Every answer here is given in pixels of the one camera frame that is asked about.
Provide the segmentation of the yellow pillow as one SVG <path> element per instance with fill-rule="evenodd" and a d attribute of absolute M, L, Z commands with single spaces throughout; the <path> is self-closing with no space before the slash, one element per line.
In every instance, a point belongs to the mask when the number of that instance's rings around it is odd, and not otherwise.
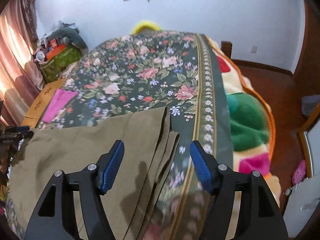
<path fill-rule="evenodd" d="M 161 27 L 152 21 L 141 21 L 135 25 L 131 34 L 136 35 L 146 31 L 161 31 Z"/>

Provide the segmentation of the white appliance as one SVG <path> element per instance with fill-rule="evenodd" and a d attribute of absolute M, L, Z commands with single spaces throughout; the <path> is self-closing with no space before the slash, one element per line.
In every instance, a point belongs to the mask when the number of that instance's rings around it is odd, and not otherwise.
<path fill-rule="evenodd" d="M 311 218 L 319 203 L 319 190 L 319 174 L 292 188 L 283 215 L 290 238 L 295 238 Z"/>

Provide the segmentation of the folded pink cloth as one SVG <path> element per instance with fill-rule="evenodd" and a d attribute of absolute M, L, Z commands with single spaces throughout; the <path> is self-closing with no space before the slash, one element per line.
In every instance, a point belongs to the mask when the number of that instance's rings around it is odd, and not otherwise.
<path fill-rule="evenodd" d="M 43 115 L 42 121 L 45 123 L 50 123 L 59 113 L 59 111 L 63 109 L 63 107 L 65 107 L 65 105 L 67 105 L 67 103 L 71 101 L 77 94 L 78 92 L 58 89 L 52 97 L 46 112 Z"/>

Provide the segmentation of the grey plush toy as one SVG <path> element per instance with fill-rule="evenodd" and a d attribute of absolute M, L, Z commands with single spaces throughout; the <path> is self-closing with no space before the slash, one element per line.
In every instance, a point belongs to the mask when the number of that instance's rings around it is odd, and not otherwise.
<path fill-rule="evenodd" d="M 73 45 L 78 48 L 82 56 L 88 54 L 89 49 L 85 41 L 78 34 L 78 32 L 70 27 L 60 28 L 59 30 L 53 32 L 50 36 L 47 37 L 48 41 L 51 41 L 54 38 L 66 38 L 68 40 L 67 45 Z"/>

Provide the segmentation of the wooden headboard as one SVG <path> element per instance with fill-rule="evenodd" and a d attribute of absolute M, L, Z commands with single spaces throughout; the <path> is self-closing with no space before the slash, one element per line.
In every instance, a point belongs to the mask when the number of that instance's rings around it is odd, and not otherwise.
<path fill-rule="evenodd" d="M 45 85 L 40 94 L 31 104 L 29 110 L 25 114 L 22 121 L 22 126 L 29 126 L 35 128 L 43 114 L 49 105 L 52 97 L 54 96 L 57 89 L 59 89 L 66 81 L 66 78 L 58 79 L 54 82 Z"/>

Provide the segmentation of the wooden bed post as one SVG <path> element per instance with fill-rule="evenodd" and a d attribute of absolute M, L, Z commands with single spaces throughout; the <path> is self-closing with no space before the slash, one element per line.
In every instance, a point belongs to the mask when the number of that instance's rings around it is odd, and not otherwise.
<path fill-rule="evenodd" d="M 221 51 L 228 57 L 232 56 L 233 44 L 230 41 L 221 41 Z"/>

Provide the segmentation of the colourful fleece blanket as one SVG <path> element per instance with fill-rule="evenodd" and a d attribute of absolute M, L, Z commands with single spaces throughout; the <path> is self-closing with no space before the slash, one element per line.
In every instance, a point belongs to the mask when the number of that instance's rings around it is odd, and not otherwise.
<path fill-rule="evenodd" d="M 259 171 L 279 204 L 280 181 L 270 172 L 276 142 L 276 125 L 271 107 L 218 44 L 211 38 L 208 41 L 217 57 L 227 98 L 234 147 L 233 170 L 244 174 Z"/>

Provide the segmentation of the pink curtain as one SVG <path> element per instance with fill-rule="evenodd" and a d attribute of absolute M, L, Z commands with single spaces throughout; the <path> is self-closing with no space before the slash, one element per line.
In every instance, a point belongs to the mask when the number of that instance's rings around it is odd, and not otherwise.
<path fill-rule="evenodd" d="M 35 0 L 9 0 L 1 12 L 1 101 L 3 119 L 20 124 L 44 87 L 34 62 L 38 42 Z"/>

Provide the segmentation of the brown wooden door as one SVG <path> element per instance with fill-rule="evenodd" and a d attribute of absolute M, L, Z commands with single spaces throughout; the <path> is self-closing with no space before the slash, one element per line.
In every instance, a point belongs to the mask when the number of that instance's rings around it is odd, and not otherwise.
<path fill-rule="evenodd" d="M 293 79 L 301 97 L 319 94 L 319 10 L 312 0 L 303 0 L 305 28 L 302 51 Z"/>

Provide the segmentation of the floral bedspread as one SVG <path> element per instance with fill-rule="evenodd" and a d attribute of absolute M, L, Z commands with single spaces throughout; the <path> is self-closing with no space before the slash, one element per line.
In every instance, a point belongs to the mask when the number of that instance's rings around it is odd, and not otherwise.
<path fill-rule="evenodd" d="M 201 34 L 154 31 L 108 40 L 63 84 L 76 96 L 39 122 L 9 179 L 8 220 L 24 239 L 32 211 L 56 170 L 82 170 L 116 140 L 125 153 L 101 197 L 116 239 L 198 239 L 209 196 L 189 146 L 231 165 L 233 144 L 218 59 Z"/>

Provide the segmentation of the orange box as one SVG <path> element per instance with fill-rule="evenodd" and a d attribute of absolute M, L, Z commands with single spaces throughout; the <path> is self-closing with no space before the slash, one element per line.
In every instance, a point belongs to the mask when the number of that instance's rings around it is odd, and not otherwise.
<path fill-rule="evenodd" d="M 65 44 L 62 44 L 60 46 L 55 47 L 51 51 L 49 51 L 46 54 L 46 58 L 48 61 L 50 61 L 52 58 L 54 58 L 56 55 L 60 54 L 64 49 L 66 48 Z"/>

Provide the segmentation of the wall socket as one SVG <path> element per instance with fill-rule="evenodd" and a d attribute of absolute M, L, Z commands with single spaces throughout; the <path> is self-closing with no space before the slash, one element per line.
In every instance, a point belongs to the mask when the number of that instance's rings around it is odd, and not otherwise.
<path fill-rule="evenodd" d="M 257 46 L 252 46 L 250 52 L 251 52 L 251 53 L 256 53 L 256 52 L 257 52 Z"/>

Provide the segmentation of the green storage bag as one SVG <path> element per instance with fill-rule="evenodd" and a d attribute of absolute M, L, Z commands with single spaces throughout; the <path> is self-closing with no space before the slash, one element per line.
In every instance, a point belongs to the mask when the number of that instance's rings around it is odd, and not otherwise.
<path fill-rule="evenodd" d="M 79 61 L 82 55 L 75 46 L 66 47 L 50 61 L 39 65 L 45 83 L 56 81 L 61 73 L 72 63 Z"/>

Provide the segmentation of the pink slipper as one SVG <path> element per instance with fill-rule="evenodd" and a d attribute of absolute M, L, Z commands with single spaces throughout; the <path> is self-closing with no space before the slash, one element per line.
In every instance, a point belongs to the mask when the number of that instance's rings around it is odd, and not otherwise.
<path fill-rule="evenodd" d="M 292 184 L 297 185 L 301 183 L 306 176 L 306 162 L 305 160 L 302 160 L 298 167 L 296 168 L 295 172 L 292 176 Z"/>

